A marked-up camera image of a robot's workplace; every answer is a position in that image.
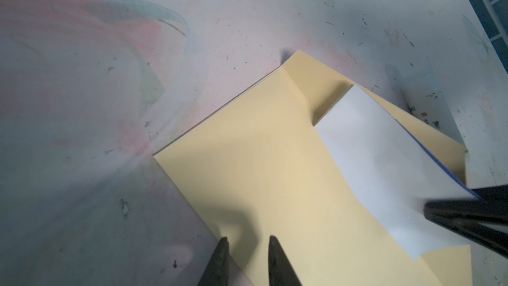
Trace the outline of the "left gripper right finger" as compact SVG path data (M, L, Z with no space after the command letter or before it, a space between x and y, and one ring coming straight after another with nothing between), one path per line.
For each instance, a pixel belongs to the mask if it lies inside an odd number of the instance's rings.
M269 239L268 271L270 286L302 285L283 247L274 235L271 235Z

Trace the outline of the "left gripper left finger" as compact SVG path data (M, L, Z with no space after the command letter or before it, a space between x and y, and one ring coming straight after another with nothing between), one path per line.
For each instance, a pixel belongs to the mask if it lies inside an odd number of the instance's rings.
M198 286L228 286L230 245L226 237L217 246L202 274Z

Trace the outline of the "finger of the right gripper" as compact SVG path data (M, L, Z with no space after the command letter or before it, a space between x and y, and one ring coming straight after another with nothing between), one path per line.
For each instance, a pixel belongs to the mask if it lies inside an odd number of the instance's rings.
M481 196L470 215L475 241L507 258L507 185L474 190Z
M425 218L464 219L507 226L506 200L442 200L429 201L423 209Z

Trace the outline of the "yellow envelope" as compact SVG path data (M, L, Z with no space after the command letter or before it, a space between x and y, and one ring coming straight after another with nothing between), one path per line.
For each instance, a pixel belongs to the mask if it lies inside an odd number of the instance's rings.
M364 89L464 184L462 144L302 51L156 154L254 285L277 237L304 285L471 285L470 245L413 259L354 196L315 129Z

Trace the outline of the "white letter blue border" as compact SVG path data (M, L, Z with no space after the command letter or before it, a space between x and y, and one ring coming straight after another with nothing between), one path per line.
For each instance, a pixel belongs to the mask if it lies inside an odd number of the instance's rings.
M470 243L428 221L423 209L478 195L364 89L351 86L315 129L354 196L413 259Z

